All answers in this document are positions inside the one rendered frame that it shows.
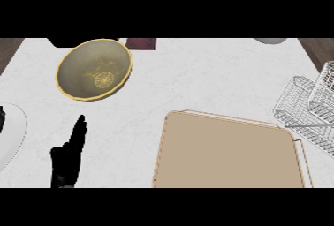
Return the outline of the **gold-rimmed olive bowl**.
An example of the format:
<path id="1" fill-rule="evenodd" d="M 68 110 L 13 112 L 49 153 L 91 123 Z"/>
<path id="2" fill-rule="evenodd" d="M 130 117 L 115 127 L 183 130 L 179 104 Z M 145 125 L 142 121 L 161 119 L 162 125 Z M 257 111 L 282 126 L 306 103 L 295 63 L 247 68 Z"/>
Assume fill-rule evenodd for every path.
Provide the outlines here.
<path id="1" fill-rule="evenodd" d="M 125 85 L 131 67 L 131 53 L 120 41 L 90 40 L 60 60 L 56 87 L 75 101 L 102 100 Z"/>

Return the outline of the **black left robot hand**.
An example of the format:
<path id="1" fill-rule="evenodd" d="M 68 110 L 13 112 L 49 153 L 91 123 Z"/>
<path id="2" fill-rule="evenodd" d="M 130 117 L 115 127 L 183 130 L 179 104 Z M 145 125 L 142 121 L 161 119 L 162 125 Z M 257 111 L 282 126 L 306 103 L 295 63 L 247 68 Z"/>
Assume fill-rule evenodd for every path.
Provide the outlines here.
<path id="1" fill-rule="evenodd" d="M 84 115 L 80 115 L 72 128 L 69 140 L 60 147 L 53 147 L 50 149 L 52 188 L 74 188 L 80 174 L 86 133 L 87 123 L 84 121 Z"/>

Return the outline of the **beige tray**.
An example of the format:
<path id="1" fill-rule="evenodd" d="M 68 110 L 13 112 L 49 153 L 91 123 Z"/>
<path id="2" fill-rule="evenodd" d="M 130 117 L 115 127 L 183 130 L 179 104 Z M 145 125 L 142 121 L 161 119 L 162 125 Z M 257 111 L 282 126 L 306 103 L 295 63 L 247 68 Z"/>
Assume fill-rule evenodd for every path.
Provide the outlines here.
<path id="1" fill-rule="evenodd" d="M 276 124 L 183 110 L 164 118 L 155 188 L 310 188 L 303 141 Z"/>

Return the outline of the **dark object on plate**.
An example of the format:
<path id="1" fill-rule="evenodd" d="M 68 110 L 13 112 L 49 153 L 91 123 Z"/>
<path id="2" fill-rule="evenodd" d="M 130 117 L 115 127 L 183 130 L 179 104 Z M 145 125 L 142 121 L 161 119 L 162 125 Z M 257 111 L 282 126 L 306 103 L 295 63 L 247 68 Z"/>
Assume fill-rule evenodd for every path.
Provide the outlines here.
<path id="1" fill-rule="evenodd" d="M 4 122 L 6 122 L 6 112 L 4 112 L 4 107 L 0 106 L 0 133 L 3 131 Z"/>

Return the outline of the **white plate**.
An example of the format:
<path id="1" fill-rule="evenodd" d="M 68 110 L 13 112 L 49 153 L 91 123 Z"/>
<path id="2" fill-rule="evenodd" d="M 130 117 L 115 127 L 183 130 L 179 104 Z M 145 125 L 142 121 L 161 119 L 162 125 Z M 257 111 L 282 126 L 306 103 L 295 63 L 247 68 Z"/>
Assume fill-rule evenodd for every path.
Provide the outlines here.
<path id="1" fill-rule="evenodd" d="M 28 120 L 23 110 L 12 103 L 0 102 L 6 113 L 4 125 L 0 131 L 0 171 L 15 158 L 26 137 Z"/>

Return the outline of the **dark red box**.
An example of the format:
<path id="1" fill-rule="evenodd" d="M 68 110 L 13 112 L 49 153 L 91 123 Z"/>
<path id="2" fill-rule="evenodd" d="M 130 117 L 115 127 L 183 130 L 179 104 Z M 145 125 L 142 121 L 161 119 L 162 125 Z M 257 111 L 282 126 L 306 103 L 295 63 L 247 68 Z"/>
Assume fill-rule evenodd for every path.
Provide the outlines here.
<path id="1" fill-rule="evenodd" d="M 155 38 L 128 38 L 125 46 L 128 49 L 155 50 L 155 44 Z"/>

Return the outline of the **pale grey round object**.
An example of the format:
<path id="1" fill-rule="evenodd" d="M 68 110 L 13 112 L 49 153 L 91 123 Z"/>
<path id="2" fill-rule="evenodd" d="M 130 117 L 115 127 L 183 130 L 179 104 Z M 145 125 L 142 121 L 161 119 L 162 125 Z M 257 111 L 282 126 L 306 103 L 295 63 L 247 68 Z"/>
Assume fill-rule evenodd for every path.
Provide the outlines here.
<path id="1" fill-rule="evenodd" d="M 275 45 L 282 43 L 287 40 L 287 38 L 254 38 L 254 40 L 263 44 Z"/>

